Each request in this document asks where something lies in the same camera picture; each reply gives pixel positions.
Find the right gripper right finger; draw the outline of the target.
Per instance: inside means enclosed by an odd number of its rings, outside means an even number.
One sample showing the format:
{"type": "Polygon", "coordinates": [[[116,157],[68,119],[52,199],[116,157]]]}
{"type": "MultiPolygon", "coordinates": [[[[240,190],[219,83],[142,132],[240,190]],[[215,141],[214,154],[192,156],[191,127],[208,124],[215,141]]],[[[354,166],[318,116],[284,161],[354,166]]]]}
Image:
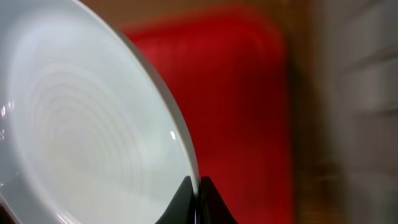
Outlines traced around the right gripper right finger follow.
{"type": "Polygon", "coordinates": [[[198,222],[199,224],[238,224],[208,176],[203,176],[200,181],[198,222]]]}

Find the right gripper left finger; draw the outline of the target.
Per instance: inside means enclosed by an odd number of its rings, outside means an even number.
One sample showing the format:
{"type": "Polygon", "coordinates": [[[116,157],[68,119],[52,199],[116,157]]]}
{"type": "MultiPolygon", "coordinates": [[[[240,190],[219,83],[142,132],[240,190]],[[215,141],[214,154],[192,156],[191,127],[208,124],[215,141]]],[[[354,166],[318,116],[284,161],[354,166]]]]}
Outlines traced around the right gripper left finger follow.
{"type": "Polygon", "coordinates": [[[186,176],[163,215],[155,224],[195,224],[196,200],[192,181],[186,176]]]}

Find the light blue plate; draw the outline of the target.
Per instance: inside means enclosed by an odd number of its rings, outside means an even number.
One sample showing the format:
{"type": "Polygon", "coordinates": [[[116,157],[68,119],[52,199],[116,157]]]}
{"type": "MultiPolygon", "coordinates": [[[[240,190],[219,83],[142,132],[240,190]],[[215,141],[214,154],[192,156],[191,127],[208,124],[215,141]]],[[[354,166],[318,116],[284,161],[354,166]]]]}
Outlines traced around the light blue plate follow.
{"type": "Polygon", "coordinates": [[[140,50],[80,1],[1,2],[1,201],[17,223],[155,223],[190,133],[140,50]]]}

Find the grey dishwasher rack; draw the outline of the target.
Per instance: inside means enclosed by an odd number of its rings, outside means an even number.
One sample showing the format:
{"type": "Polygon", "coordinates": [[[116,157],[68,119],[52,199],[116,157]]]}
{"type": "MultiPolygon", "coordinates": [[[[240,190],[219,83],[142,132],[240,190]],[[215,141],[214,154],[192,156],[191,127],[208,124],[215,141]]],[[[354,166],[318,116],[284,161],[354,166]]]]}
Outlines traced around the grey dishwasher rack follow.
{"type": "Polygon", "coordinates": [[[350,223],[397,222],[397,0],[316,1],[315,58],[350,223]]]}

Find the red serving tray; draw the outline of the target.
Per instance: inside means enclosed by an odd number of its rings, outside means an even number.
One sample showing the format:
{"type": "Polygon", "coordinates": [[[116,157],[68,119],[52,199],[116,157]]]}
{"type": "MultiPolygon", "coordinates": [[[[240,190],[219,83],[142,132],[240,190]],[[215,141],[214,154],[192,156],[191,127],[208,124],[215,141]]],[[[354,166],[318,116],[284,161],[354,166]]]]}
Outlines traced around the red serving tray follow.
{"type": "Polygon", "coordinates": [[[242,4],[121,31],[153,64],[188,126],[199,173],[238,223],[292,223],[287,54],[279,28],[242,4]]]}

